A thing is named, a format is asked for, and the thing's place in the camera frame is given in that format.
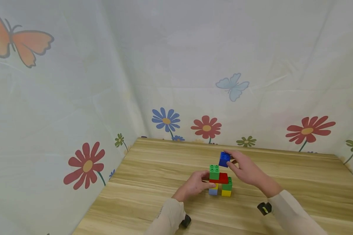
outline lego tower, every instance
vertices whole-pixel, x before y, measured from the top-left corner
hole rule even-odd
[[[218,184],[222,184],[221,196],[231,196],[231,190],[233,188],[233,182],[231,177],[227,176],[227,173],[220,173],[219,166],[228,167],[226,162],[230,161],[230,155],[221,152],[220,161],[218,165],[211,165],[209,167],[209,182],[215,183],[215,188],[209,189],[209,195],[218,195]]]

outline yellow lego brick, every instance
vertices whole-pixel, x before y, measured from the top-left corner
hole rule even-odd
[[[222,190],[221,196],[231,196],[231,191]]]

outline light blue butterfly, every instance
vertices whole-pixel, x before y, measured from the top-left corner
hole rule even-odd
[[[235,73],[230,80],[225,77],[216,83],[216,87],[227,89],[226,91],[229,93],[229,98],[233,102],[241,96],[242,91],[244,91],[249,85],[249,82],[242,82],[241,84],[238,84],[238,79],[240,76],[240,73]]]

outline person's left hand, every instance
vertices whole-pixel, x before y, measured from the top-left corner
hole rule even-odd
[[[215,183],[205,182],[204,180],[209,180],[209,171],[195,171],[171,198],[177,201],[185,201],[190,196],[198,195],[205,189],[216,187]]]

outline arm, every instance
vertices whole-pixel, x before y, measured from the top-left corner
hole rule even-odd
[[[327,235],[306,213],[298,201],[270,176],[265,174],[248,156],[239,151],[225,151],[234,158],[229,168],[245,183],[257,187],[268,198],[272,213],[281,227],[293,235]]]
[[[214,183],[204,182],[203,180],[209,180],[209,171],[192,173],[189,179],[177,189],[176,193],[166,200],[160,213],[144,235],[173,235],[186,215],[183,202],[205,189],[216,187]]]

